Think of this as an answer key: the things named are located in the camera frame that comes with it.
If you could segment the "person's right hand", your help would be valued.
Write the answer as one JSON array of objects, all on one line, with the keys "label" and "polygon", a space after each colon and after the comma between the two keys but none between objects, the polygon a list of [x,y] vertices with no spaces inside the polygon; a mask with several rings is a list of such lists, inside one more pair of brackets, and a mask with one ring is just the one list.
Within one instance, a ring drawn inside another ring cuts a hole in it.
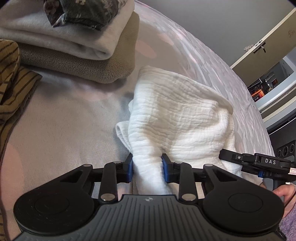
[{"label": "person's right hand", "polygon": [[285,184],[273,190],[273,193],[280,198],[283,198],[285,211],[283,218],[285,218],[295,206],[295,185]]}]

